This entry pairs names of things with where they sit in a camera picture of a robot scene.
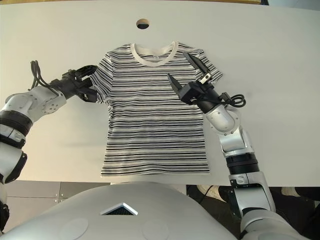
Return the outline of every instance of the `striped t-shirt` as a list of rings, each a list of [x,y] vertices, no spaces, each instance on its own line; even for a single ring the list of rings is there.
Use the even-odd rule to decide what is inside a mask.
[[[102,176],[209,173],[203,113],[181,102],[167,77],[181,85],[200,78],[183,52],[201,59],[213,82],[221,78],[202,49],[175,41],[161,49],[126,44],[98,64],[91,80],[109,111]]]

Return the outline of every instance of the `white table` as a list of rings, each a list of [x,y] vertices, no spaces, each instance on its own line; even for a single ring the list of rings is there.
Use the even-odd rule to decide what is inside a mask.
[[[50,82],[97,64],[126,43],[162,47],[173,40],[205,50],[224,73],[216,90],[243,93],[249,131],[270,186],[320,185],[320,12],[249,4],[182,1],[72,1],[3,5],[0,101],[32,84],[38,60]],[[150,27],[140,30],[136,21]],[[154,181],[228,185],[218,138],[205,122],[211,175],[100,177],[106,105],[73,97],[31,129],[20,180]]]

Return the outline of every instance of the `black mesh grille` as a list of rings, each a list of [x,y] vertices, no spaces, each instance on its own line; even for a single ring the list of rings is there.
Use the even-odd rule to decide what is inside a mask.
[[[129,212],[125,207],[119,207],[105,215],[133,215],[131,212]]]

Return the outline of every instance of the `white collar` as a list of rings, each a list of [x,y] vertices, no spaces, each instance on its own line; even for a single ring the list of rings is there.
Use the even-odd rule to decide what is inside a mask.
[[[140,45],[132,43],[130,44],[130,48],[134,58],[142,65],[149,66],[149,67],[159,67],[169,62],[176,55],[178,45],[179,43],[177,41],[173,41],[170,45],[157,49],[157,48],[144,48]],[[166,59],[163,59],[157,62],[147,61],[139,56],[139,54],[160,56],[168,53],[170,50],[172,51]]]

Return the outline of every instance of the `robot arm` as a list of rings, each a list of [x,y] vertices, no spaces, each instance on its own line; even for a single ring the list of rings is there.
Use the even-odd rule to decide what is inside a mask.
[[[234,215],[242,218],[241,238],[306,239],[275,213],[275,203],[265,176],[259,170],[250,137],[241,127],[237,108],[246,104],[244,96],[230,97],[226,92],[218,95],[214,86],[208,83],[212,75],[206,65],[188,53],[184,55],[194,68],[203,73],[203,77],[183,87],[170,74],[168,80],[182,102],[196,104],[203,111],[211,129],[219,137],[233,187],[229,193],[230,208]]]
[[[0,230],[9,217],[4,184],[17,179],[27,161],[21,150],[31,126],[41,117],[56,112],[66,104],[67,99],[77,95],[83,101],[96,102],[97,93],[91,89],[92,83],[86,76],[93,74],[97,67],[84,66],[69,70],[62,79],[46,83],[37,61],[31,62],[34,76],[32,87],[24,93],[9,96],[0,111]]]

